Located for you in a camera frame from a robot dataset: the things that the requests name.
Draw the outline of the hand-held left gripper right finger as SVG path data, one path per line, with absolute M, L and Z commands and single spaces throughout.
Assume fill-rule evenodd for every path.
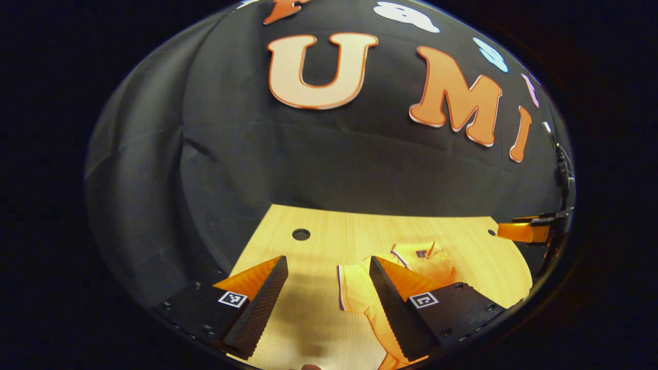
M 522 302 L 469 281 L 446 281 L 372 256 L 369 277 L 395 342 L 409 360 L 449 356 L 477 341 Z

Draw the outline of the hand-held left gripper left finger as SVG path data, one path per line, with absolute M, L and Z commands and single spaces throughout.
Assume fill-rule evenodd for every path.
M 249 360 L 287 277 L 280 255 L 218 283 L 194 283 L 150 309 L 202 346 Z

